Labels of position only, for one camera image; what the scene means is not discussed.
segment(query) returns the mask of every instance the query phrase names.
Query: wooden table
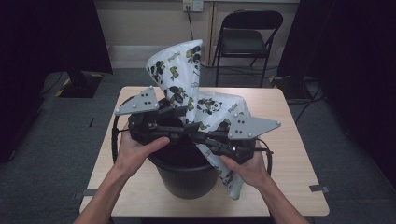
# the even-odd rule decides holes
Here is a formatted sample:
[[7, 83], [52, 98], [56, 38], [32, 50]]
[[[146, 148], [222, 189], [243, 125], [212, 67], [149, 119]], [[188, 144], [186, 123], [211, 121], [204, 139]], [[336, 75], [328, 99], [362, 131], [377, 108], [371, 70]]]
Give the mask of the wooden table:
[[[125, 87], [120, 92], [116, 107], [127, 98], [137, 95], [146, 87]], [[157, 97], [163, 98], [159, 88]], [[216, 91], [238, 94], [245, 98], [251, 114], [255, 117], [280, 120], [282, 126], [261, 136], [274, 151], [272, 177], [290, 202], [303, 216], [327, 216], [329, 206], [321, 191], [312, 192], [309, 186], [318, 180], [306, 154], [303, 142], [292, 119], [282, 91], [253, 88], [200, 88], [201, 91]], [[122, 129], [128, 116], [121, 116]], [[114, 115], [108, 125], [105, 140], [94, 166], [87, 189], [98, 189], [113, 165], [111, 157], [111, 128]], [[84, 197], [80, 211], [92, 197]], [[260, 193], [244, 185], [240, 199], [229, 198], [221, 181], [204, 197], [184, 200], [171, 194], [164, 186], [160, 175], [149, 160], [125, 185], [112, 213], [113, 217], [268, 217]]]

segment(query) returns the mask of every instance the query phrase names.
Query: white patterned bag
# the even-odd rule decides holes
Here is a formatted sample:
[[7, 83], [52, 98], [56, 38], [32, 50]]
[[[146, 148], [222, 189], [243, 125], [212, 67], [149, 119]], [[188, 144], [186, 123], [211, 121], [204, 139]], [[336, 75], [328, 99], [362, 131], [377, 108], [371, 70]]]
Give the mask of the white patterned bag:
[[[188, 106], [185, 123], [202, 122], [201, 132], [230, 125], [235, 113], [249, 115], [245, 100], [236, 95], [199, 91], [202, 40], [193, 40], [163, 49], [148, 59], [147, 70], [163, 90], [171, 106]], [[206, 145], [197, 145], [209, 163], [217, 169], [229, 196], [237, 200], [242, 178], [228, 169]]]

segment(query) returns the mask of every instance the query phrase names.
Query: gray carpet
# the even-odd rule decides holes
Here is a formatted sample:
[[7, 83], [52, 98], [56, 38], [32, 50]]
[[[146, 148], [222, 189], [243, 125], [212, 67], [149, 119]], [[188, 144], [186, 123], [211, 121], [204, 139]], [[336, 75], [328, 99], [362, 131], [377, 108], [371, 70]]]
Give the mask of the gray carpet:
[[[213, 73], [214, 69], [202, 68], [201, 86], [214, 86]], [[269, 70], [267, 76], [275, 73]], [[43, 95], [41, 111], [21, 140], [15, 159], [0, 164], [0, 223], [71, 223], [78, 215], [80, 194], [88, 185], [120, 89], [154, 85], [144, 69], [115, 69], [114, 76], [103, 78], [93, 98], [65, 99], [54, 97], [67, 78], [63, 74], [57, 82], [59, 76], [54, 73], [46, 79], [43, 91], [56, 84]], [[239, 74], [221, 77], [219, 85], [256, 87], [259, 80]], [[264, 86], [270, 87], [268, 80]], [[290, 105], [295, 118], [303, 108]], [[330, 214], [309, 217], [311, 223], [396, 223], [395, 190], [345, 135], [325, 100], [311, 104], [297, 127], [319, 183], [330, 189], [325, 194]], [[115, 217], [114, 221], [141, 223], [139, 218]]]

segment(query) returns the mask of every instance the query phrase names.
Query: chair backrest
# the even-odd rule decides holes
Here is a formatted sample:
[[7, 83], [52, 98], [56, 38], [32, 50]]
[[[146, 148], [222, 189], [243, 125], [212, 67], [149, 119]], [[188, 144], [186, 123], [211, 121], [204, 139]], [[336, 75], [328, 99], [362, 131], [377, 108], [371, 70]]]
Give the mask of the chair backrest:
[[247, 29], [247, 30], [276, 30], [282, 25], [283, 16], [272, 10], [237, 10], [227, 15], [221, 30]]

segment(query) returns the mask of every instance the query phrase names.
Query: black folding chair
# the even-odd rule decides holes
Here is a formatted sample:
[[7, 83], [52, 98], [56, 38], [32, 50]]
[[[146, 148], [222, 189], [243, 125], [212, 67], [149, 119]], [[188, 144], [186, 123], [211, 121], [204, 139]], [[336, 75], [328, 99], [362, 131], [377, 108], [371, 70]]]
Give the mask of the black folding chair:
[[[217, 59], [216, 86], [219, 84], [220, 58], [254, 58], [250, 67], [258, 58], [264, 58], [261, 87], [274, 35], [282, 22], [282, 15], [272, 10], [237, 10], [227, 15], [221, 24], [212, 63], [213, 66]], [[260, 30], [270, 30], [272, 33], [264, 40]]]

